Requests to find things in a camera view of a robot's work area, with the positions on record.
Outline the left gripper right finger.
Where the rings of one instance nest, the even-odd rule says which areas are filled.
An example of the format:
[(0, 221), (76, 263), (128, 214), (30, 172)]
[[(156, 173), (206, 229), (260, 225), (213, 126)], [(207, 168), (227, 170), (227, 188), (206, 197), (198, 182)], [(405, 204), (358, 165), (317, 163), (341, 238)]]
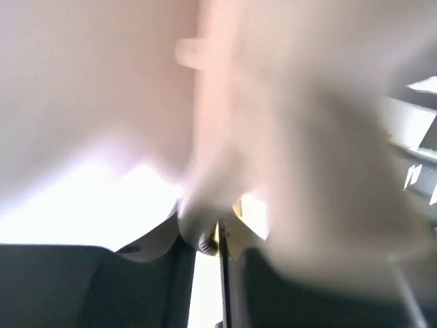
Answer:
[(225, 327), (435, 327), (436, 268), (394, 264), (389, 298), (329, 290), (278, 273), (241, 221), (219, 225)]

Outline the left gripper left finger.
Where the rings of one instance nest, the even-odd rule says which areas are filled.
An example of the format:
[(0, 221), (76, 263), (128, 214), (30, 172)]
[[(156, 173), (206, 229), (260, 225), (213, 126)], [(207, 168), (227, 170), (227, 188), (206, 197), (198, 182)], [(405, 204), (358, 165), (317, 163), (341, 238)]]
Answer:
[(2, 327), (185, 327), (195, 252), (170, 219), (117, 252), (1, 246)]

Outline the yellow woven bamboo mat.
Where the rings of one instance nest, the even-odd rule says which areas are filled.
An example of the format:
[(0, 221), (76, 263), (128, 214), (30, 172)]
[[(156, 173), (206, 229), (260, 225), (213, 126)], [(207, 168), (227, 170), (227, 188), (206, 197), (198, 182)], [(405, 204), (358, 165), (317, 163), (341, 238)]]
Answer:
[(232, 206), (232, 214), (216, 224), (213, 240), (220, 246), (223, 234), (229, 257), (237, 262), (246, 250), (261, 247), (269, 231), (265, 203), (254, 195), (244, 194)]

